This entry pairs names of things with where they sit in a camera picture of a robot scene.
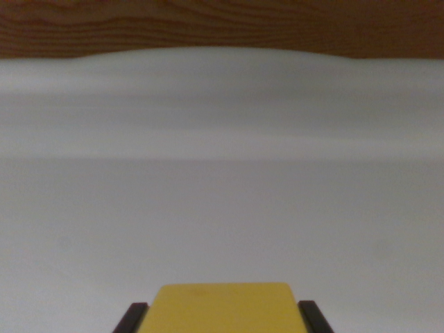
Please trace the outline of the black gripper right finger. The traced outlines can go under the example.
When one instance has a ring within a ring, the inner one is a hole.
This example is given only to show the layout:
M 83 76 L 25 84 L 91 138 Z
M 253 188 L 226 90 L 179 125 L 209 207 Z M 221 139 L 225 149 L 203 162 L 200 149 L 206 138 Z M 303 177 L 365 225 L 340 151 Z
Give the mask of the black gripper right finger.
M 314 300 L 301 300 L 298 302 L 298 308 L 309 333 L 334 333 Z

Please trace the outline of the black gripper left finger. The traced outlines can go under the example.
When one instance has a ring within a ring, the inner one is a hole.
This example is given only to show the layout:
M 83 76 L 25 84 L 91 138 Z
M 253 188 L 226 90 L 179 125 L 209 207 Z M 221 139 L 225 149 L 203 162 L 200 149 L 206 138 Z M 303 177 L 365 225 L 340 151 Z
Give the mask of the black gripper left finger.
M 134 302 L 121 317 L 113 333 L 136 333 L 148 311 L 146 302 Z

